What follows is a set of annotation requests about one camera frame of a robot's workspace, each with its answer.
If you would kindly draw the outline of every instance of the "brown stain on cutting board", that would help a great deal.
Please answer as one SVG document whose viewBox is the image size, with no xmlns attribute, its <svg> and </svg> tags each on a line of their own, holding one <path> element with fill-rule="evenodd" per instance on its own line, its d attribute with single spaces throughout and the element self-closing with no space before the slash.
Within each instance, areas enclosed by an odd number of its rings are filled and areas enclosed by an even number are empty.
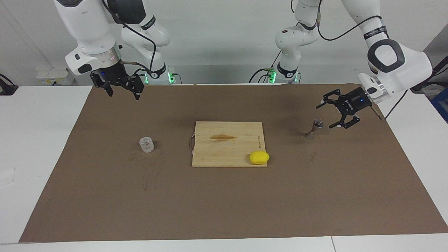
<svg viewBox="0 0 448 252">
<path fill-rule="evenodd" d="M 232 140 L 232 139 L 236 139 L 237 137 L 231 136 L 231 135 L 224 135 L 224 134 L 220 134 L 220 135 L 213 135 L 210 137 L 210 139 L 213 139 L 215 141 L 227 141 L 227 140 Z"/>
</svg>

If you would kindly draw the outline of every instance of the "lemon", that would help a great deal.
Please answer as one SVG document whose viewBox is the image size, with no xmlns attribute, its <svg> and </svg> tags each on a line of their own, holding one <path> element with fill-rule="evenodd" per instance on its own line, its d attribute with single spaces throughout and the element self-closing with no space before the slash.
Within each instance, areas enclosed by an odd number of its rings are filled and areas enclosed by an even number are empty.
<svg viewBox="0 0 448 252">
<path fill-rule="evenodd" d="M 264 165 L 269 160 L 269 154 L 263 151 L 252 152 L 249 159 L 254 165 Z"/>
</svg>

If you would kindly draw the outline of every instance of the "wooden cutting board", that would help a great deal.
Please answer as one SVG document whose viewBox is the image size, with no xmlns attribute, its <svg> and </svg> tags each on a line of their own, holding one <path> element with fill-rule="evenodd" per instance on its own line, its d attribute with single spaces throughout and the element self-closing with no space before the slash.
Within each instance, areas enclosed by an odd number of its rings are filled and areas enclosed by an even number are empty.
<svg viewBox="0 0 448 252">
<path fill-rule="evenodd" d="M 193 167 L 267 167 L 249 155 L 266 151 L 261 122 L 196 122 Z"/>
</svg>

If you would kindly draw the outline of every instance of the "brown tabletop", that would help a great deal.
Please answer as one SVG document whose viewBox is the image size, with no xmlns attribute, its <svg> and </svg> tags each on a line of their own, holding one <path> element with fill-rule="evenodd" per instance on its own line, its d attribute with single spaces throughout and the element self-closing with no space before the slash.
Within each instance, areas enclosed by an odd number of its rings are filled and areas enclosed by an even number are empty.
<svg viewBox="0 0 448 252">
<path fill-rule="evenodd" d="M 340 115 L 315 106 L 337 87 L 356 86 L 94 88 L 20 242 L 448 232 L 386 122 L 328 129 Z M 192 168 L 196 121 L 263 122 L 269 166 Z"/>
</svg>

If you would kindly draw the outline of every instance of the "white table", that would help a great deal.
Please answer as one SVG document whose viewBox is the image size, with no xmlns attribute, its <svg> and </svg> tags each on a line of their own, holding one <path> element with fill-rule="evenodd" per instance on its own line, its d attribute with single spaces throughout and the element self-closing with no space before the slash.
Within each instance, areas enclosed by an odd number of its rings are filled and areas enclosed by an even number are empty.
<svg viewBox="0 0 448 252">
<path fill-rule="evenodd" d="M 0 243 L 3 243 L 0 252 L 447 251 L 448 234 L 14 244 L 20 239 L 90 89 L 90 86 L 21 87 L 13 96 L 0 96 L 0 172 L 16 169 L 15 182 L 0 187 Z M 387 113 L 399 97 L 381 103 L 381 110 Z M 425 96 L 411 92 L 388 123 L 448 222 L 448 125 Z"/>
</svg>

